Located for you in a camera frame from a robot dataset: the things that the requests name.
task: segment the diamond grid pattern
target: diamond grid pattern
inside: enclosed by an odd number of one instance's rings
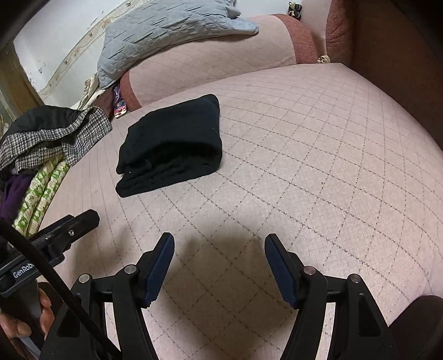
[[[221,104],[224,157],[210,176],[120,199],[114,169],[145,113],[207,93]],[[161,359],[278,358],[296,316],[263,252],[269,232],[325,274],[360,273],[388,323],[422,294],[443,295],[443,156],[390,97],[340,64],[296,65],[216,81],[115,121],[66,176],[49,224],[89,208],[100,226],[58,267],[67,283],[111,275],[163,231],[176,252],[144,312]],[[328,310],[318,358],[326,358]],[[109,336],[116,340],[112,307]]]

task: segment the white wall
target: white wall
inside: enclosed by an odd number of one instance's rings
[[[115,8],[119,7],[117,13],[124,13],[126,8],[138,7],[146,1],[50,0],[14,40],[20,63],[43,101],[67,107],[77,103],[85,80],[97,71],[104,41],[102,34],[83,45],[85,35],[97,29],[97,23]],[[237,0],[237,7],[242,17],[287,13],[288,0]],[[67,66],[60,69],[65,61]]]
[[[88,30],[122,0],[50,0],[14,40],[31,84],[43,89]]]

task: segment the green patterned fabric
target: green patterned fabric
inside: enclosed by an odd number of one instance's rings
[[[52,172],[61,159],[62,155],[57,155],[51,160],[48,160],[32,179],[31,184],[25,193],[17,218],[12,224],[12,226],[22,235],[26,235],[35,207],[45,191]]]
[[[43,217],[48,210],[48,207],[54,198],[60,184],[65,178],[66,173],[69,170],[69,165],[66,160],[60,161],[55,167],[51,174],[48,184],[46,185],[45,191],[42,194],[37,206],[35,207],[34,213],[32,214],[31,220],[29,221],[29,226],[27,229],[26,236],[32,236],[39,231],[40,225],[42,223]]]

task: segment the pink pillow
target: pink pillow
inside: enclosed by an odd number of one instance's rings
[[[128,110],[208,82],[253,71],[316,63],[308,28],[287,15],[258,16],[255,36],[229,35],[181,44],[127,71],[120,89]]]

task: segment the pillow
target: pillow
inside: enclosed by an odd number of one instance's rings
[[[350,65],[353,49],[352,0],[309,0],[303,3],[301,22],[308,26],[319,56]]]
[[[234,0],[152,0],[106,28],[97,64],[106,89],[137,61],[169,46],[215,36],[258,33],[256,24],[237,18]]]
[[[120,90],[128,110],[233,75],[317,62],[309,29],[299,21],[282,14],[247,20],[260,26],[257,35],[229,35],[181,44],[127,71]]]

